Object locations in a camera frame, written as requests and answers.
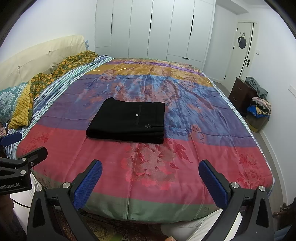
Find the white wardrobe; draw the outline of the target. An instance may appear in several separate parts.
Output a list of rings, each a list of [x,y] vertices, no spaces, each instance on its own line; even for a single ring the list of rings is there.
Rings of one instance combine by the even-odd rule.
[[[202,69],[215,6],[215,1],[97,1],[95,52]]]

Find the cream padded headboard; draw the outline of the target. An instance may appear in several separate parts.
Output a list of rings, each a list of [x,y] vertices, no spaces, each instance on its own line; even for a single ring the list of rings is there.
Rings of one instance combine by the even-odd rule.
[[[51,73],[65,58],[86,50],[82,35],[66,36],[29,47],[1,63],[1,90]]]

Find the black pants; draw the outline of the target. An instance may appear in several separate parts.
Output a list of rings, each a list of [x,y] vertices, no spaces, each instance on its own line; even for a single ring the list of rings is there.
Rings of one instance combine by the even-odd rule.
[[[86,130],[100,140],[162,144],[165,104],[106,99]]]

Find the dark wooden nightstand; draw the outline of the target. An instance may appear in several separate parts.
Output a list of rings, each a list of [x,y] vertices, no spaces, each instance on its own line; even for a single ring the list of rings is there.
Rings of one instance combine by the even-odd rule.
[[[234,107],[240,112],[245,113],[251,104],[253,97],[257,97],[254,90],[248,83],[236,77],[228,99]]]

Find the pile of clothes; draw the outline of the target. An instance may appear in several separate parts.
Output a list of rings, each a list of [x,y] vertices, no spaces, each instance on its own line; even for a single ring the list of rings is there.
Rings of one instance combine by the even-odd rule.
[[[271,103],[267,101],[268,92],[253,77],[246,77],[248,84],[256,94],[250,98],[246,110],[246,122],[253,132],[259,132],[267,124],[271,115]]]

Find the round black door hanging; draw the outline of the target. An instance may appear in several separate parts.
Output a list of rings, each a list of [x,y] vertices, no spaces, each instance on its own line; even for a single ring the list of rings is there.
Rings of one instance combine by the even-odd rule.
[[[247,45],[247,41],[245,39],[245,33],[244,32],[240,32],[240,36],[237,39],[238,42],[238,46],[240,49],[244,49]]]

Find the mustard dotted pillow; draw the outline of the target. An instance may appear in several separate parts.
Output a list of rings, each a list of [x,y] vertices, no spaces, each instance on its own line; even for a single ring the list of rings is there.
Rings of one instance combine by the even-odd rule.
[[[17,130],[22,126],[28,126],[33,109],[33,94],[30,80],[17,100],[15,111],[9,123],[9,129]]]

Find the striped bed sheet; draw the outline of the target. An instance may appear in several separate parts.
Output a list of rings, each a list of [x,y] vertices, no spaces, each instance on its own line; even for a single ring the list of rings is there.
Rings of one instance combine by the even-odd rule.
[[[47,148],[46,163],[74,164],[100,158],[101,141],[92,141],[86,130],[103,102],[116,96],[111,57],[100,57],[79,66],[49,85],[33,105],[29,126],[10,130],[22,140],[5,147],[10,159],[18,159],[41,146]]]

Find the teal floral pillow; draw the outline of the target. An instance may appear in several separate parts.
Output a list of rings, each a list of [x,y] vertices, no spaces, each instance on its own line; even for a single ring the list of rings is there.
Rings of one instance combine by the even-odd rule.
[[[0,105],[1,105],[1,123],[3,126],[11,119],[15,111],[16,103],[27,83],[21,83],[14,87],[9,87],[1,90]]]

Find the yellow floral blanket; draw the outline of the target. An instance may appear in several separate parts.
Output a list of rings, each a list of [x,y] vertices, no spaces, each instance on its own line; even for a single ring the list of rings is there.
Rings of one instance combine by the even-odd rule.
[[[65,75],[67,72],[85,64],[92,63],[97,57],[98,55],[93,51],[83,51],[65,58],[50,74],[39,73],[35,75],[31,79],[30,101],[33,102],[46,87],[51,85],[55,80]]]

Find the white door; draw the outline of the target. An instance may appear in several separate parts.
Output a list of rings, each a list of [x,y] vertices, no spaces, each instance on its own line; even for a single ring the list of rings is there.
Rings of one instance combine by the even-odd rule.
[[[244,59],[250,59],[251,62],[252,45],[256,42],[257,29],[256,22],[237,22],[232,53],[224,77],[225,81],[230,82],[231,80],[235,80],[236,77],[243,77],[243,72],[247,68],[244,66]],[[237,42],[240,32],[245,33],[245,39],[247,41],[244,49],[240,49]]]

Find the colourful floral bedspread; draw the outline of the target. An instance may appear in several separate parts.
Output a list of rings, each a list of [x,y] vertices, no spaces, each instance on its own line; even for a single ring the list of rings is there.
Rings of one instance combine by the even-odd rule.
[[[45,147],[33,173],[46,188],[100,160],[103,173],[84,209],[108,218],[170,223],[210,214],[217,207],[198,172],[205,159],[243,188],[274,185],[242,116],[187,64],[115,58],[76,69],[42,92],[21,133],[10,153]]]

